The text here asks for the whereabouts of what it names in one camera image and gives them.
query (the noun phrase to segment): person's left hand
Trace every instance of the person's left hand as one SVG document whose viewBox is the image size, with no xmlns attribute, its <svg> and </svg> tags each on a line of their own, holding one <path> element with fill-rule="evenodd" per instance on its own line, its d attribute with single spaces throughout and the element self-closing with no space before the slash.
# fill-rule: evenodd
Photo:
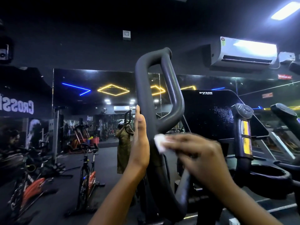
<svg viewBox="0 0 300 225">
<path fill-rule="evenodd" d="M 150 146 L 146 133 L 146 120 L 140 114 L 140 106 L 137 105 L 134 119 L 134 135 L 128 166 L 138 171 L 144 177 L 149 165 Z"/>
</svg>

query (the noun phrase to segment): hand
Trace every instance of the hand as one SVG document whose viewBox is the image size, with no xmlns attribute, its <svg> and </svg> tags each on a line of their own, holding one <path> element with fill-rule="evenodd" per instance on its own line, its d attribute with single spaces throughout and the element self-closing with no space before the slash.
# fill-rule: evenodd
<svg viewBox="0 0 300 225">
<path fill-rule="evenodd" d="M 133 144 L 131 147 L 128 166 L 137 170 L 143 178 L 149 165 L 150 146 L 146 133 L 146 120 L 140 114 L 140 107 L 135 110 Z"/>
<path fill-rule="evenodd" d="M 194 134 L 169 135 L 167 139 L 174 142 L 164 146 L 178 151 L 184 167 L 214 195 L 222 197 L 236 186 L 218 142 Z M 186 154 L 198 154 L 198 158 Z"/>
</svg>

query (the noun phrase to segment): white wipe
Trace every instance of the white wipe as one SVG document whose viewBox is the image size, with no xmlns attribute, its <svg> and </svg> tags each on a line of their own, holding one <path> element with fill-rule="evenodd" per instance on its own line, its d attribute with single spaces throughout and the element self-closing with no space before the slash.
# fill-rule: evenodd
<svg viewBox="0 0 300 225">
<path fill-rule="evenodd" d="M 157 134 L 154 136 L 154 142 L 159 154 L 163 154 L 167 149 L 162 144 L 171 141 L 167 140 L 164 134 Z"/>
</svg>

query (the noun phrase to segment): blue neon light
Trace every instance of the blue neon light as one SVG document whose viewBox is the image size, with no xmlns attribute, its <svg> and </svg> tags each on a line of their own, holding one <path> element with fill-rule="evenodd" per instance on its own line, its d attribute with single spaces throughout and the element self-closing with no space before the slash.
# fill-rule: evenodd
<svg viewBox="0 0 300 225">
<path fill-rule="evenodd" d="M 79 94 L 80 96 L 81 96 L 81 95 L 83 95 L 83 94 L 85 94 L 85 93 L 88 93 L 88 92 L 90 92 L 90 91 L 91 91 L 91 90 L 89 90 L 89 89 L 82 88 L 82 87 L 77 87 L 77 86 L 74 86 L 74 85 L 69 85 L 69 84 L 65 84 L 65 83 L 62 83 L 62 84 L 63 84 L 63 85 L 70 86 L 70 87 L 74 87 L 74 88 L 79 88 L 79 89 L 86 90 L 86 92 Z"/>
<path fill-rule="evenodd" d="M 258 108 L 252 108 L 253 110 L 262 109 L 261 106 L 258 106 Z"/>
<path fill-rule="evenodd" d="M 224 89 L 225 87 L 220 87 L 220 88 L 215 88 L 215 89 L 212 89 L 212 90 L 219 90 L 219 89 Z"/>
</svg>

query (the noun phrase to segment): treadmill console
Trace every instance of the treadmill console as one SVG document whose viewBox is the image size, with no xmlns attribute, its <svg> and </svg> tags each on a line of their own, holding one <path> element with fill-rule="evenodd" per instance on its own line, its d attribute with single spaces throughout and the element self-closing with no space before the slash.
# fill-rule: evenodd
<svg viewBox="0 0 300 225">
<path fill-rule="evenodd" d="M 182 124 L 187 132 L 196 133 L 212 140 L 234 139 L 231 107 L 241 104 L 241 99 L 231 90 L 183 90 L 185 112 Z M 265 137 L 269 133 L 253 115 L 250 120 L 252 137 Z"/>
</svg>

